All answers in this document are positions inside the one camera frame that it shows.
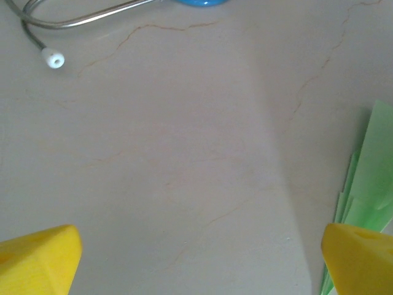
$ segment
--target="stethoscope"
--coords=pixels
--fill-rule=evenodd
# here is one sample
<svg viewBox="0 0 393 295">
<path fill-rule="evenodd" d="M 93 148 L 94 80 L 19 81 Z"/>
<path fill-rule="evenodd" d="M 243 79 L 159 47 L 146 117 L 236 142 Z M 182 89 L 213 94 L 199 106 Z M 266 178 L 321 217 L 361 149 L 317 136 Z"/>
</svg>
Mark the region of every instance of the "stethoscope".
<svg viewBox="0 0 393 295">
<path fill-rule="evenodd" d="M 29 0 L 23 9 L 19 9 L 19 7 L 14 3 L 13 0 L 5 0 L 8 6 L 15 12 L 16 15 L 21 20 L 21 25 L 26 35 L 29 37 L 31 42 L 35 44 L 39 50 L 41 50 L 41 56 L 45 60 L 46 64 L 52 69 L 58 69 L 64 64 L 64 55 L 52 48 L 47 47 L 36 35 L 34 35 L 28 25 L 39 26 L 44 29 L 50 30 L 63 30 L 68 28 L 73 28 L 75 26 L 81 26 L 86 23 L 91 23 L 95 20 L 99 20 L 100 18 L 108 17 L 113 14 L 117 14 L 118 12 L 134 8 L 143 4 L 147 4 L 156 0 L 131 0 L 125 2 L 123 4 L 119 4 L 116 6 L 109 7 L 107 9 L 99 10 L 97 12 L 93 12 L 92 14 L 83 15 L 81 17 L 73 18 L 70 20 L 65 20 L 63 22 L 46 22 L 40 20 L 38 18 L 34 18 L 31 16 L 33 10 L 38 7 L 39 4 L 43 3 L 45 0 Z M 188 4 L 191 6 L 214 6 L 221 4 L 227 0 L 177 0 L 184 4 Z"/>
</svg>

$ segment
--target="yellow plastic object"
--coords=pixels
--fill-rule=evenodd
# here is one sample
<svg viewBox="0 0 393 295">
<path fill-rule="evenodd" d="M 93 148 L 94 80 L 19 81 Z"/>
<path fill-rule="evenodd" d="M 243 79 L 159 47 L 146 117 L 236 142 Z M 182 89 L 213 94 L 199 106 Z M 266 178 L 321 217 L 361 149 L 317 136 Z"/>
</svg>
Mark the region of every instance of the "yellow plastic object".
<svg viewBox="0 0 393 295">
<path fill-rule="evenodd" d="M 0 243 L 0 295 L 67 295 L 81 254 L 69 225 Z"/>
<path fill-rule="evenodd" d="M 322 252 L 339 295 L 393 294 L 393 237 L 329 224 Z"/>
</svg>

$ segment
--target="blue object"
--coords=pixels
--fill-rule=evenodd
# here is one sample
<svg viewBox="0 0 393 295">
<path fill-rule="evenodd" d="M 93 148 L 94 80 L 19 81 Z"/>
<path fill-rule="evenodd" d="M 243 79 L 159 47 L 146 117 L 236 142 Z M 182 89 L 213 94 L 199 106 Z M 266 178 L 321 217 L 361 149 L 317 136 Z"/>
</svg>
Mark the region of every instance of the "blue object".
<svg viewBox="0 0 393 295">
<path fill-rule="evenodd" d="M 207 7 L 207 6 L 219 5 L 228 0 L 177 0 L 177 1 L 191 6 Z"/>
</svg>

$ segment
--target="white ear tip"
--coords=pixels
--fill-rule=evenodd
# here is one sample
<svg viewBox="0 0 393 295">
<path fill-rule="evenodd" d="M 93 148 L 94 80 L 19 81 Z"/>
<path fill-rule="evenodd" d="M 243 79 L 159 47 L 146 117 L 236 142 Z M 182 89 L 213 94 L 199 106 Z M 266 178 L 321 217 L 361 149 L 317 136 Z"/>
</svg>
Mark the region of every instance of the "white ear tip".
<svg viewBox="0 0 393 295">
<path fill-rule="evenodd" d="M 46 47 L 41 50 L 41 56 L 52 69 L 58 69 L 64 64 L 64 55 L 55 49 Z"/>
</svg>

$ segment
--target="green plastic sheet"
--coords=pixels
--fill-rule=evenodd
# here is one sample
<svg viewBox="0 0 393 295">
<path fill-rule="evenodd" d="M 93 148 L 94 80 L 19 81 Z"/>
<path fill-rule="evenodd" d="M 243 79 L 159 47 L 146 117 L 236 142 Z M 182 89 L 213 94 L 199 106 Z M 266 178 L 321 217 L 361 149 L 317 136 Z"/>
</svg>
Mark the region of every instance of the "green plastic sheet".
<svg viewBox="0 0 393 295">
<path fill-rule="evenodd" d="M 334 222 L 381 232 L 393 218 L 393 108 L 377 101 L 360 151 L 353 153 Z M 333 281 L 325 266 L 321 295 Z"/>
</svg>

